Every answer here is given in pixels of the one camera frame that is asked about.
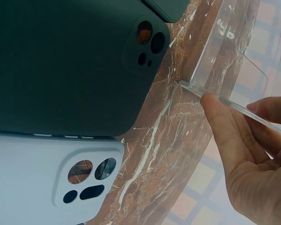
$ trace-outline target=silicone phone case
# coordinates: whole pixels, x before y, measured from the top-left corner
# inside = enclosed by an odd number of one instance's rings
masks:
[[[0,134],[0,225],[76,225],[92,219],[111,189],[123,154],[124,146],[116,140]],[[108,158],[115,159],[115,168],[97,180],[96,170]],[[68,173],[81,160],[91,161],[92,171],[85,181],[72,184]],[[83,190],[102,185],[98,197],[81,200]],[[69,191],[77,197],[64,203]]]
[[[140,0],[0,0],[0,131],[125,133],[169,40]]]
[[[166,23],[175,23],[183,16],[190,0],[142,0]]]

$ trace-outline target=marble surface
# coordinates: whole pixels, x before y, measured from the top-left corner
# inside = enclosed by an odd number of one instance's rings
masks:
[[[183,18],[169,24],[172,41],[160,71],[134,127],[119,137],[126,148],[120,173],[87,225],[159,225],[180,196],[212,133],[199,99],[177,82],[190,80],[221,2],[193,0]],[[217,61],[222,71],[224,61]]]

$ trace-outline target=camera cutout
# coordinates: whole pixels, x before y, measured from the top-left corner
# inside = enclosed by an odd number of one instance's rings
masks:
[[[64,196],[64,203],[69,204],[72,201],[75,200],[75,198],[77,197],[78,193],[75,190],[69,191],[68,193],[65,194]]]
[[[163,33],[158,32],[152,37],[151,51],[153,54],[159,54],[162,52],[165,45],[165,36]]]
[[[80,193],[80,199],[87,200],[87,199],[91,199],[91,198],[96,198],[100,194],[102,194],[102,192],[104,191],[104,188],[105,188],[104,185],[87,187]]]
[[[152,33],[153,33],[152,24],[149,21],[141,22],[137,27],[137,34],[136,34],[137,42],[140,45],[147,44],[152,37]]]
[[[152,60],[149,60],[149,61],[148,61],[148,67],[151,67],[151,66],[152,66],[152,63],[153,63]]]
[[[71,184],[80,184],[85,181],[93,169],[93,164],[89,160],[82,160],[70,169],[67,179]]]
[[[97,180],[104,180],[108,178],[116,167],[116,160],[114,158],[108,158],[104,160],[95,171],[95,178]]]
[[[147,61],[147,54],[143,52],[139,55],[138,63],[140,66],[143,66],[146,63],[146,61]]]

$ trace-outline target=transparent acrylic sheet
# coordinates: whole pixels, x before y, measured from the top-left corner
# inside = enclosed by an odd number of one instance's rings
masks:
[[[202,87],[198,87],[196,86],[195,84],[193,83],[188,83],[188,82],[185,82],[185,81],[180,81],[179,82],[179,85],[182,86],[183,88],[189,90],[190,92],[192,92],[193,94],[195,94],[196,96],[198,97],[202,97],[205,93],[208,92],[208,90],[205,90],[204,88]],[[232,101],[230,101],[229,99],[226,99],[220,95],[217,95],[219,100],[224,103],[225,105],[227,106],[230,106],[231,108],[239,111],[240,113],[258,121],[259,123],[267,126],[268,128],[274,130],[274,131],[277,131],[278,133],[281,134],[281,129],[277,128],[274,124],[264,120],[263,118],[255,115],[253,112],[251,112],[250,110],[248,110],[247,108],[243,108],[241,105],[238,105]]]
[[[281,96],[281,0],[222,0],[201,58],[189,81],[222,102],[281,133],[246,106]]]

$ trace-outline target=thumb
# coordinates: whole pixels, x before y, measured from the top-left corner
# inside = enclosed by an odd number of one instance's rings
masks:
[[[269,122],[281,124],[281,97],[267,97],[247,108]]]

